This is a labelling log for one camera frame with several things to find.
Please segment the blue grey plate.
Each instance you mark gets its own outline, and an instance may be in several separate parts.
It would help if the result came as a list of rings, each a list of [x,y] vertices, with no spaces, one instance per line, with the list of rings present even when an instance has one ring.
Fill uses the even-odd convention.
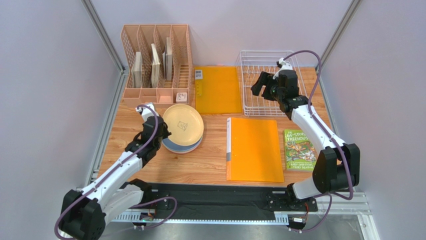
[[[193,151],[194,149],[196,149],[202,142],[203,137],[201,137],[196,143],[188,145],[188,146],[183,146],[183,145],[179,145],[177,143],[172,142],[169,138],[163,139],[162,140],[162,144],[164,145],[164,147],[166,149],[168,149],[171,152],[174,153],[189,153],[191,151]]]

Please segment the tan wooden plate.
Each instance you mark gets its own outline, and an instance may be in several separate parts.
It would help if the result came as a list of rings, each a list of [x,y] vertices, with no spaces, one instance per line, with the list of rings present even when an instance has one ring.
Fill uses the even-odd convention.
[[[162,115],[168,125],[171,142],[180,146],[191,146],[198,142],[204,133],[204,121],[193,107],[187,104],[174,104]]]

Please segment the yellow beige plate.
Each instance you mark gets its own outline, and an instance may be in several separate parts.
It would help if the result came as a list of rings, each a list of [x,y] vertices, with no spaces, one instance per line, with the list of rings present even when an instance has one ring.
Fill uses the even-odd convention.
[[[180,146],[180,145],[178,145],[177,147],[171,147],[171,146],[164,145],[164,147],[166,149],[168,149],[169,151],[171,151],[172,153],[175,153],[175,154],[187,154],[187,153],[190,153],[197,148],[197,146],[191,147],[191,146]]]

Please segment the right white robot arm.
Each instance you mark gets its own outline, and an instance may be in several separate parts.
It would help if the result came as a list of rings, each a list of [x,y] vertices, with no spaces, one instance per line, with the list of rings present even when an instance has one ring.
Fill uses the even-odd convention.
[[[286,202],[297,206],[321,195],[338,195],[340,190],[348,190],[346,199],[351,200],[360,181],[360,149],[339,138],[319,117],[311,100],[299,94],[297,73],[288,69],[276,74],[263,71],[250,90],[254,96],[278,102],[279,109],[300,127],[318,154],[312,176],[287,186]]]

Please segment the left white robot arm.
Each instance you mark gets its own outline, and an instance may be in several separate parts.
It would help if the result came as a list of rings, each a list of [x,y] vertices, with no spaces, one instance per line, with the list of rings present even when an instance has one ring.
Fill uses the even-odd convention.
[[[142,201],[144,182],[135,179],[118,189],[141,170],[157,154],[162,140],[171,133],[157,114],[143,123],[143,130],[131,141],[119,159],[104,174],[80,191],[69,190],[63,197],[61,214],[54,225],[54,234],[70,240],[98,240],[107,224],[130,207]]]

